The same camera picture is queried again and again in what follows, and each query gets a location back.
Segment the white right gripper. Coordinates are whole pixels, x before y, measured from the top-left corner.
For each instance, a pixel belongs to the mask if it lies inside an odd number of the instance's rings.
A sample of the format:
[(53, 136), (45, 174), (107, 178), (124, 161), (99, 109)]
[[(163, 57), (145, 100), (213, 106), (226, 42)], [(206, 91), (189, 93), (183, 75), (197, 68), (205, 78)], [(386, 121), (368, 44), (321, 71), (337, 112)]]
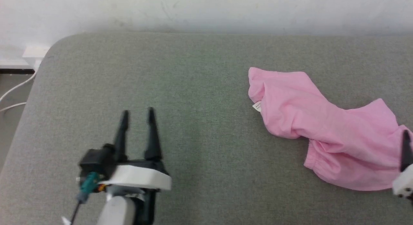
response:
[(400, 175), (392, 183), (393, 194), (413, 200), (413, 151), (408, 130), (404, 130), (401, 143)]

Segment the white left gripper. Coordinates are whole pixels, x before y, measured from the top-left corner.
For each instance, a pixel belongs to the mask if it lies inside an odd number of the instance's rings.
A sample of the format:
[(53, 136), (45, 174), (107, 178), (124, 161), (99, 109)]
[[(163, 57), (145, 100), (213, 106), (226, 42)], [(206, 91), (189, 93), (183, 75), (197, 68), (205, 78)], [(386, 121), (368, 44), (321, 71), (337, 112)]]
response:
[(105, 192), (109, 200), (115, 196), (144, 195), (148, 191), (172, 189), (172, 178), (164, 169), (155, 110), (148, 109), (148, 142), (145, 160), (127, 161), (126, 135), (129, 127), (129, 111), (124, 110), (115, 136), (115, 163), (112, 174), (100, 181), (98, 191)]

